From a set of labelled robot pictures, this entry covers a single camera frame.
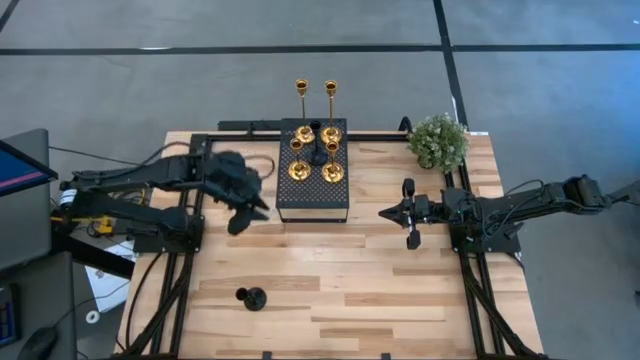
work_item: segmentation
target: gray floor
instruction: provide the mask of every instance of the gray floor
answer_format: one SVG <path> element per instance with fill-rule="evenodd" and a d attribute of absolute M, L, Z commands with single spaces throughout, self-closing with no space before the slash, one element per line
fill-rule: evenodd
<path fill-rule="evenodd" d="M 0 7 L 8 0 L 0 0 Z M 634 0 L 444 0 L 453 44 L 640 43 Z M 423 0 L 22 0 L 0 48 L 296 43 L 439 43 Z M 456 54 L 471 130 L 492 135 L 506 187 L 587 173 L 612 190 L 640 178 L 640 52 Z M 298 114 L 293 80 L 339 82 L 352 128 L 393 129 L 452 111 L 440 53 L 0 57 L 0 133 L 48 128 L 51 143 L 142 159 L 168 130 Z M 63 177 L 108 163 L 54 153 Z M 529 221 L 521 236 L 546 352 L 567 359 L 640 353 L 640 210 Z M 78 299 L 89 296 L 77 272 Z M 106 356 L 122 309 L 79 321 L 80 349 Z"/>

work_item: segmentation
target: black box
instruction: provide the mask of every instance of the black box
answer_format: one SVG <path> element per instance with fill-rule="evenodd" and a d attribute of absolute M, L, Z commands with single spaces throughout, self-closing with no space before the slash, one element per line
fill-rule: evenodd
<path fill-rule="evenodd" d="M 338 183 L 330 183 L 322 178 L 322 166 L 311 166 L 311 175 L 296 181 L 289 176 L 288 168 L 295 161 L 295 154 L 289 142 L 299 126 L 320 121 L 322 129 L 329 126 L 329 119 L 282 119 L 280 135 L 280 161 L 278 169 L 278 190 L 276 209 L 282 222 L 346 222 L 349 213 L 349 157 L 347 156 L 347 119 L 334 119 L 333 124 L 342 132 L 340 147 L 336 153 L 336 163 L 344 168 L 344 178 Z M 318 139 L 318 146 L 325 149 L 325 143 Z M 300 155 L 308 161 L 315 143 L 305 144 Z"/>

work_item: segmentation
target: wooden table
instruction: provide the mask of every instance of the wooden table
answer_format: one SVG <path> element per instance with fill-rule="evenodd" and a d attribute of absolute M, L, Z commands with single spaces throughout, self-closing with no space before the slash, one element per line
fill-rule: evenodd
<path fill-rule="evenodd" d="M 170 132 L 167 142 L 189 142 L 191 132 Z M 491 140 L 469 136 L 468 172 L 473 193 L 500 196 L 502 186 Z M 396 205 L 406 177 L 416 193 L 440 199 L 443 175 L 418 167 L 406 143 L 349 144 L 350 210 L 346 224 L 282 224 L 275 210 L 277 176 L 263 182 L 271 219 L 239 236 L 227 234 L 230 212 L 206 198 L 206 233 L 195 256 L 181 358 L 474 358 L 458 256 L 444 225 L 423 225 L 422 246 L 406 249 L 407 231 L 378 216 Z M 214 151 L 267 154 L 278 161 L 277 142 L 216 142 Z M 172 147 L 165 156 L 186 152 Z M 251 160 L 266 173 L 270 164 Z M 179 195 L 155 190 L 151 206 L 168 207 Z M 129 301 L 153 254 L 136 264 Z M 135 336 L 158 306 L 166 255 L 156 263 L 134 311 Z M 488 254 L 496 303 L 526 345 L 542 352 L 522 270 L 504 254 Z M 176 267 L 179 273 L 181 262 Z M 250 312 L 235 299 L 239 287 L 259 286 L 267 306 Z M 491 352 L 484 310 L 483 332 Z M 162 349 L 168 350 L 173 310 Z M 124 343 L 126 316 L 119 338 Z"/>

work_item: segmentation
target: potted plant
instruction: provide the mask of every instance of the potted plant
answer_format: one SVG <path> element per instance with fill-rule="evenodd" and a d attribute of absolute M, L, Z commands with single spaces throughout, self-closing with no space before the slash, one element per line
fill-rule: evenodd
<path fill-rule="evenodd" d="M 450 172 L 462 163 L 467 154 L 466 130 L 448 113 L 427 117 L 409 135 L 409 150 L 418 155 L 421 167 Z"/>

